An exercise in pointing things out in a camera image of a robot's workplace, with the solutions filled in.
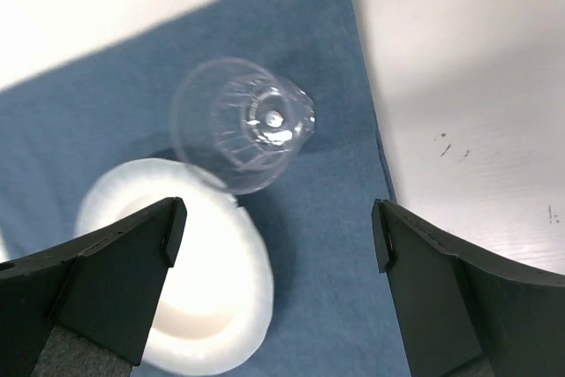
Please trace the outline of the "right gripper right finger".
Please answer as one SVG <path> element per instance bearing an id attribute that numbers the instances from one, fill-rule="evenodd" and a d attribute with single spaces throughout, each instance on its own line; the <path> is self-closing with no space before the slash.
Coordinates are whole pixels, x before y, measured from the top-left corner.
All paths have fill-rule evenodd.
<path id="1" fill-rule="evenodd" d="M 390 200 L 372 210 L 413 376 L 562 376 L 564 277 L 487 251 Z"/>

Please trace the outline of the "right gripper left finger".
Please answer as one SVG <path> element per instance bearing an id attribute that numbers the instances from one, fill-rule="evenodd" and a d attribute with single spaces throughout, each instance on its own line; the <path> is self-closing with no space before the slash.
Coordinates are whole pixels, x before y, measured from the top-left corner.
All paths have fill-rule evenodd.
<path id="1" fill-rule="evenodd" d="M 128 376 L 141 362 L 187 212 L 169 197 L 1 265 L 3 376 Z"/>

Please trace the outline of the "blue cloth napkin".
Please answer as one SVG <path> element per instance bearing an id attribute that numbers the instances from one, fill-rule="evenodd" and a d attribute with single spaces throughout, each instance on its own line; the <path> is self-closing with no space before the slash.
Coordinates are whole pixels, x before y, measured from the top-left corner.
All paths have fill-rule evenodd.
<path id="1" fill-rule="evenodd" d="M 275 277 L 266 341 L 237 376 L 406 376 L 371 211 L 389 177 L 351 0 L 219 0 L 1 93 L 1 233 L 13 257 L 68 239 L 95 179 L 170 158 L 172 96 L 197 65 L 242 57 L 312 99 L 315 132 L 241 198 Z"/>

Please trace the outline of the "clear drinking glass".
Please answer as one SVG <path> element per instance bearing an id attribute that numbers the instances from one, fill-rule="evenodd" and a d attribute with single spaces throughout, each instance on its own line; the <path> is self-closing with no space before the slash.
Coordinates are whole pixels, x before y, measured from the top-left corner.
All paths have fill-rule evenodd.
<path id="1" fill-rule="evenodd" d="M 177 159 L 218 191 L 273 183 L 314 133 L 313 100 L 295 83 L 238 57 L 197 65 L 172 97 Z"/>

